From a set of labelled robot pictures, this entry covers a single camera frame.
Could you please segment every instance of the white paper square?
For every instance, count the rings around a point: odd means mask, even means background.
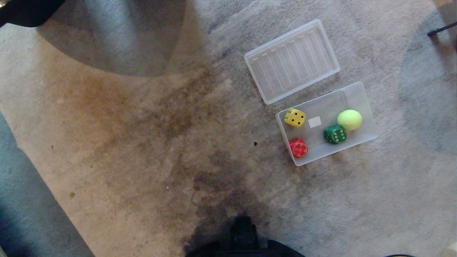
[[[309,119],[308,123],[309,123],[309,128],[310,129],[322,125],[322,122],[320,121],[320,117],[319,116],[314,117],[312,119]]]

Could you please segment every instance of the green die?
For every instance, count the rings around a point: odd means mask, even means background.
[[[336,145],[346,141],[347,135],[342,126],[336,125],[324,129],[324,138],[327,143]]]

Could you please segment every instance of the ball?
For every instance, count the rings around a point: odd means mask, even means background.
[[[362,125],[362,115],[355,110],[345,110],[338,115],[338,124],[346,130],[358,129]]]

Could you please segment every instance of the clear plastic box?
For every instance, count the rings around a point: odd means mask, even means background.
[[[297,166],[372,140],[378,136],[377,126],[362,82],[357,82],[291,108],[306,114],[307,120],[302,127],[296,128],[284,123],[284,116],[290,108],[278,112],[276,119],[289,154]],[[337,125],[338,115],[347,109],[356,110],[362,115],[362,125],[356,130],[346,131],[347,139],[344,143],[331,145],[325,142],[324,129]],[[315,118],[314,121],[320,120],[321,125],[315,126],[318,122],[313,122],[310,126],[309,120],[312,118]],[[295,158],[289,147],[289,141],[295,138],[302,138],[308,146],[308,153],[301,158]]]
[[[340,70],[319,19],[257,47],[244,59],[266,104]]]

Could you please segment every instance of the red die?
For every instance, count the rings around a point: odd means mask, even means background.
[[[293,156],[300,158],[308,153],[308,146],[305,141],[301,138],[293,139],[289,142],[290,149],[292,150]]]

